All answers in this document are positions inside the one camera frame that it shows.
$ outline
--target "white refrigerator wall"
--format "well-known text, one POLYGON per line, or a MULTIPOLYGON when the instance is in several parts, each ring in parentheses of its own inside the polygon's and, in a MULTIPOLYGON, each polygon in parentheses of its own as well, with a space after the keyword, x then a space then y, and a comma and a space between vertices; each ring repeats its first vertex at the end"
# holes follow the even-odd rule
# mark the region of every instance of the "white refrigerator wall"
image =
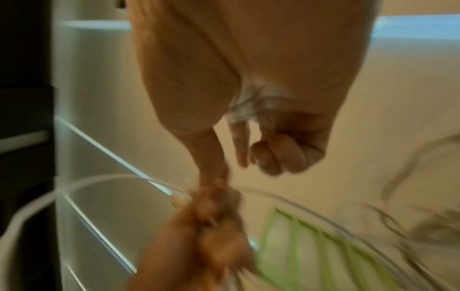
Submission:
MULTIPOLYGON (((433 2, 414 1, 412 9, 460 12, 458 1, 433 2)), ((397 3, 388 0, 384 13, 411 13, 397 3)), ((111 0, 61 0, 55 14, 58 20, 124 20, 114 7, 111 0)), ((134 169, 193 188, 195 166, 155 117, 130 32, 109 28, 56 22, 58 183, 134 169)), ((459 76, 460 39, 375 38, 337 118, 326 159, 308 172, 272 179, 253 167, 238 168, 225 122, 216 125, 232 184, 280 194, 330 217, 346 203, 376 200, 417 147, 460 132, 459 76)), ((252 126, 255 141, 258 130, 252 126)), ((458 204, 458 173, 460 149, 445 149, 424 160, 395 197, 458 204)), ((142 248, 171 212, 166 195, 139 181, 107 183, 60 199, 65 290, 121 290, 142 248), (114 252, 126 261, 117 261, 114 252)))

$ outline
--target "finger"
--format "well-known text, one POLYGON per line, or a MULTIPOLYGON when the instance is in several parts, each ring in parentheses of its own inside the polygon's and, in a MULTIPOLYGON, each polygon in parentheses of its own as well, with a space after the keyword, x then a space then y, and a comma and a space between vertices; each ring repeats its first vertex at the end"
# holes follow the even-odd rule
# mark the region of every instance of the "finger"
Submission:
POLYGON ((201 188, 194 194, 193 207, 201 222, 214 224, 224 216, 236 215, 241 193, 230 188, 224 181, 201 188))
POLYGON ((250 160, 267 175, 278 176, 283 173, 267 141, 261 140, 251 146, 250 160))
POLYGON ((273 152, 280 167, 289 173, 300 173, 308 168, 308 161, 303 149, 289 135, 275 134, 268 146, 273 152))
POLYGON ((254 251, 237 216, 226 218, 218 227, 202 232, 199 249, 204 262, 218 278, 226 269, 251 272, 256 269, 254 251))
POLYGON ((200 186, 211 185, 222 175, 228 175, 224 151, 213 128, 176 137, 188 149, 199 169, 200 186))
POLYGON ((251 136, 249 124, 246 121, 234 124, 229 123, 229 129, 235 146, 236 160, 241 167, 246 168, 249 165, 249 137, 251 136))

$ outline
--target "human hand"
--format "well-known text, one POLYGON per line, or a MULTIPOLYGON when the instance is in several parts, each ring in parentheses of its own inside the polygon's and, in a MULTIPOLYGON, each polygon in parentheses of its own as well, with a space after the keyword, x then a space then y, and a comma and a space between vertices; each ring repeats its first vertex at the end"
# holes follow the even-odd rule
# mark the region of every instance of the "human hand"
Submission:
POLYGON ((378 2, 128 0, 144 84, 200 185, 226 176, 213 129, 223 116, 242 167, 249 160, 275 176, 324 157, 378 2), (262 133, 251 146, 248 120, 262 133))
POLYGON ((226 272, 255 271, 237 213, 240 197, 220 182, 195 193, 155 235, 127 290, 214 291, 226 272))

